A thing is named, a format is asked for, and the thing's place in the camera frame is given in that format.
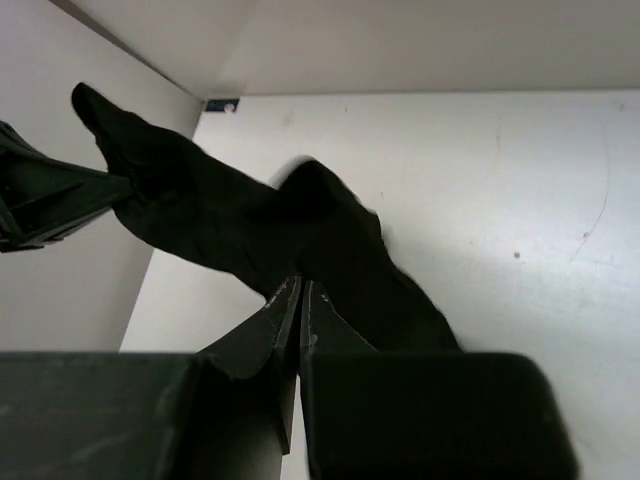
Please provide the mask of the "black skirt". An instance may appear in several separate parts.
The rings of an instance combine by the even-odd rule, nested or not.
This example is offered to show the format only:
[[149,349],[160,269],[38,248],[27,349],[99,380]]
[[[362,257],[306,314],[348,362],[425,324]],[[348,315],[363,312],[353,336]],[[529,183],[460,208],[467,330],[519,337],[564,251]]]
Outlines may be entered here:
[[138,239],[265,298],[289,277],[317,282],[377,350],[459,349],[444,315],[392,261],[378,216],[319,161],[296,161],[270,186],[87,84],[71,103],[109,172],[132,185],[113,210]]

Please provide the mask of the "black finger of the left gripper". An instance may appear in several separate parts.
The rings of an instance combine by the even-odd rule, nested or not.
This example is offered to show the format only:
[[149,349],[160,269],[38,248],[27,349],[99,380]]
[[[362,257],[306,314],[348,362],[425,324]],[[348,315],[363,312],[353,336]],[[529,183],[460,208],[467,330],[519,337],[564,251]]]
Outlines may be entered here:
[[1,251],[42,249],[133,193],[120,176],[47,157],[1,123]]

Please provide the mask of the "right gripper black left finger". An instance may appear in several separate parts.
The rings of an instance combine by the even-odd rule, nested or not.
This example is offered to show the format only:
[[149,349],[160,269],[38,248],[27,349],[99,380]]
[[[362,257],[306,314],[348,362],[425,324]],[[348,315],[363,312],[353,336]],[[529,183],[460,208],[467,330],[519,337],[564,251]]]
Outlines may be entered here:
[[195,354],[3,354],[2,477],[278,478],[291,447],[302,288],[286,280]]

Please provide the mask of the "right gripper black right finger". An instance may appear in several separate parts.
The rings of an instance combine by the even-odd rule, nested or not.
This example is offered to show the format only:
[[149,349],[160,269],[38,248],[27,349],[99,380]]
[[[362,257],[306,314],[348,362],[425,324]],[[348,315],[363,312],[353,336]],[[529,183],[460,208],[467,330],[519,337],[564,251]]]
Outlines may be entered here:
[[300,394],[314,479],[576,479],[552,387],[508,353],[381,353],[308,283]]

